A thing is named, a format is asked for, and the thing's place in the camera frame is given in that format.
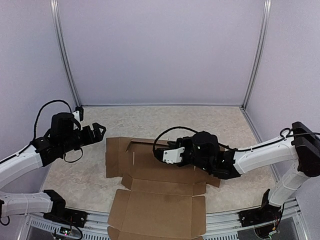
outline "speckled floor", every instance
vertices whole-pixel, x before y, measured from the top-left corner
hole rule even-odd
[[[107,137],[156,138],[173,126],[208,131],[230,147],[247,147],[256,140],[238,107],[221,106],[131,106],[85,108],[83,126],[95,122],[108,128]],[[163,139],[175,140],[190,132],[174,130]],[[109,212],[117,189],[124,189],[121,178],[106,178],[106,142],[83,147],[76,163],[55,161],[43,189],[54,189],[68,207]],[[80,152],[67,154],[68,161]],[[258,206],[263,193],[275,185],[270,168],[262,167],[230,180],[220,188],[207,185],[206,212],[216,213]]]

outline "flattened cardboard box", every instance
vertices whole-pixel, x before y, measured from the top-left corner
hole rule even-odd
[[[153,140],[107,138],[107,178],[123,176],[108,218],[111,240],[202,240],[206,183],[220,181],[193,166],[156,160]],[[159,146],[167,145],[160,141]]]

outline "light purple wall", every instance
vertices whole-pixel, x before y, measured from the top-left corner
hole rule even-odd
[[[240,105],[263,0],[59,1],[84,105]]]
[[[320,1],[273,0],[265,48],[248,105],[263,140],[295,121],[320,131]],[[283,175],[290,163],[278,164]],[[296,194],[312,240],[320,239],[320,177]]]
[[[33,137],[39,108],[53,99],[73,105],[55,35],[50,1],[10,0],[0,7],[0,159],[20,150]],[[38,136],[50,127],[51,116],[68,109],[48,106],[38,123]],[[2,191],[40,190],[48,168],[30,172]],[[0,239],[14,240],[21,217],[0,225]]]

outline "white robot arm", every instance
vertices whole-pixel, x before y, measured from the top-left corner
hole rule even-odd
[[[83,108],[76,108],[73,113],[60,112],[52,116],[51,128],[43,137],[34,136],[33,140],[22,150],[0,161],[0,189],[32,170],[45,167],[56,159],[64,159],[65,154],[69,151],[82,151],[82,146],[102,141],[107,129],[98,123],[92,124],[93,130],[89,125],[82,127],[80,124],[82,120]],[[54,190],[44,190],[38,193],[0,192],[1,218],[28,213],[47,213],[44,215],[45,218],[63,223],[72,215],[85,215],[81,211],[67,209],[65,206],[66,201]],[[74,219],[78,226],[82,225],[77,217]],[[0,223],[8,225],[1,219]]]
[[[186,129],[195,134],[168,141],[166,148],[156,148],[158,139],[173,129]],[[309,178],[320,175],[320,139],[316,135],[320,133],[311,132],[301,122],[295,122],[292,128],[283,129],[279,137],[248,148],[232,149],[219,143],[216,135],[178,126],[157,137],[153,154],[160,162],[178,167],[192,164],[224,180],[263,166],[293,161],[276,186],[264,193],[261,207],[239,213],[242,226],[247,227],[281,219],[285,201]]]

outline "black cable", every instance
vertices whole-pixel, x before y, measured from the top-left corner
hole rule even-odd
[[[58,217],[58,216],[55,216],[55,215],[52,215],[52,214],[50,214],[50,215],[51,215],[53,218],[59,219],[60,221],[66,223],[66,224],[68,224],[68,225],[71,225],[72,227],[75,227],[75,228],[79,231],[79,233],[81,234],[80,238],[77,238],[77,239],[74,239],[74,240],[81,240],[81,239],[84,237],[84,234],[82,233],[82,231],[80,230],[80,228],[77,227],[76,225],[74,225],[71,221],[69,222],[69,221],[67,221],[67,220],[65,220],[65,219],[63,219],[63,218],[61,218],[61,217]]]
[[[57,100],[52,100],[52,101],[47,102],[45,105],[43,105],[43,106],[40,108],[40,110],[39,110],[39,112],[38,112],[38,114],[37,114],[37,116],[36,116],[36,119],[35,119],[35,122],[34,122],[34,126],[33,126],[33,139],[32,139],[32,141],[34,141],[34,140],[36,139],[36,137],[37,137],[37,124],[38,124],[38,120],[39,120],[39,117],[40,117],[40,114],[41,114],[42,110],[43,110],[46,106],[48,106],[49,104],[57,103],[57,102],[61,102],[61,103],[66,104],[66,105],[68,106],[69,110],[70,110],[70,113],[72,113],[72,110],[71,110],[70,105],[69,105],[66,101],[64,101],[64,100],[57,99]],[[17,154],[18,154],[18,155],[22,154],[28,147],[31,146],[31,142],[30,142],[26,147],[24,147],[22,150],[20,150]],[[5,163],[6,161],[14,158],[15,156],[17,156],[17,154],[13,154],[13,155],[11,155],[11,156],[8,156],[7,158],[3,159],[3,160],[0,162],[0,164],[3,164],[3,163]]]
[[[39,110],[39,112],[38,112],[38,115],[37,115],[36,118],[35,118],[35,122],[34,122],[34,126],[33,126],[33,139],[32,139],[32,141],[34,141],[34,140],[36,139],[36,137],[37,137],[37,124],[38,124],[38,120],[39,120],[39,117],[40,117],[40,114],[41,114],[42,110],[43,110],[46,106],[48,106],[48,105],[50,105],[50,104],[53,104],[53,103],[57,103],[57,102],[66,104],[66,105],[68,106],[69,110],[70,110],[70,113],[72,113],[71,107],[70,107],[69,103],[67,103],[66,101],[61,100],[61,99],[48,101],[46,104],[44,104],[44,105],[40,108],[40,110]]]
[[[152,151],[155,152],[156,151],[156,144],[158,142],[158,140],[163,136],[165,135],[166,133],[172,131],[172,130],[175,130],[175,129],[184,129],[184,130],[188,130],[188,131],[191,131],[191,132],[194,132],[195,134],[197,134],[198,132],[192,128],[189,128],[189,127],[186,127],[186,126],[173,126],[173,127],[170,127],[168,128],[167,130],[163,131],[162,133],[160,133],[160,135],[154,140],[153,142],[153,145],[152,145]]]
[[[73,164],[75,162],[78,162],[84,156],[84,151],[83,151],[83,149],[81,147],[80,147],[80,151],[81,151],[81,157],[79,157],[77,160],[67,161],[66,160],[66,154],[63,155],[63,160],[68,164]]]
[[[8,218],[8,222],[7,222],[7,223],[3,223],[3,222],[1,221],[1,217],[0,217],[0,224],[1,224],[2,226],[8,226],[8,225],[10,224],[10,217],[7,216],[7,218]]]
[[[281,211],[281,216],[280,216],[279,223],[278,223],[278,228],[279,228],[279,225],[280,225],[282,216],[284,215],[284,211],[285,211],[285,202],[284,202],[283,205],[282,205],[282,211]]]
[[[289,131],[289,133],[286,136],[284,136],[284,134],[283,134],[284,131]],[[252,147],[252,148],[245,148],[245,149],[239,150],[238,148],[230,148],[229,146],[226,146],[226,147],[222,146],[222,147],[227,149],[227,150],[231,150],[231,151],[235,151],[235,152],[252,151],[252,150],[256,150],[256,149],[260,149],[260,148],[264,148],[264,147],[270,146],[272,144],[280,143],[280,142],[284,141],[286,138],[293,137],[293,135],[289,135],[291,133],[291,131],[292,131],[291,128],[286,127],[286,128],[284,128],[284,129],[282,129],[280,131],[280,134],[279,134],[280,137],[281,137],[280,139],[272,141],[272,142],[268,142],[266,144],[262,144],[262,145],[259,145],[259,146],[255,146],[255,147]]]
[[[296,133],[296,134],[288,135],[287,138],[298,137],[298,136],[307,136],[307,135],[320,135],[320,132]]]

